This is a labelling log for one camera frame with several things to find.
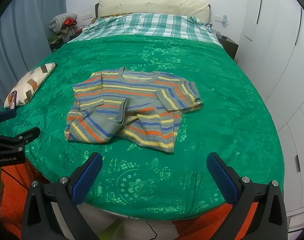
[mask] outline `striped sweater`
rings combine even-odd
[[[157,71],[96,72],[73,90],[65,137],[86,143],[105,143],[115,135],[174,152],[181,115],[203,106],[194,82]]]

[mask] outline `orange rug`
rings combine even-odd
[[[31,182],[34,180],[39,180],[41,183],[48,183],[47,179],[44,178],[30,162],[7,166],[3,169],[27,188],[30,187]],[[5,186],[3,200],[0,206],[1,221],[8,231],[14,233],[21,239],[22,216],[28,191],[5,172],[2,172],[2,181]],[[245,236],[256,207],[257,204],[254,203],[235,240],[239,240]],[[209,240],[230,210],[231,205],[223,204],[198,218],[173,222],[179,235],[177,240]]]

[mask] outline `green plaid sheet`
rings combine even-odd
[[[211,27],[210,23],[203,23],[194,16],[133,13],[98,18],[95,23],[83,29],[83,33],[71,42],[120,34],[140,34],[210,42],[221,46]]]

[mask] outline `light switch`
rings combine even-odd
[[[221,23],[224,20],[224,18],[221,16],[218,16],[218,15],[215,15],[214,20]],[[226,25],[229,25],[229,24],[230,24],[230,21],[227,19]]]

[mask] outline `cream headboard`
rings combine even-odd
[[[96,17],[136,12],[196,16],[208,22],[210,4],[200,0],[101,0],[95,5]]]

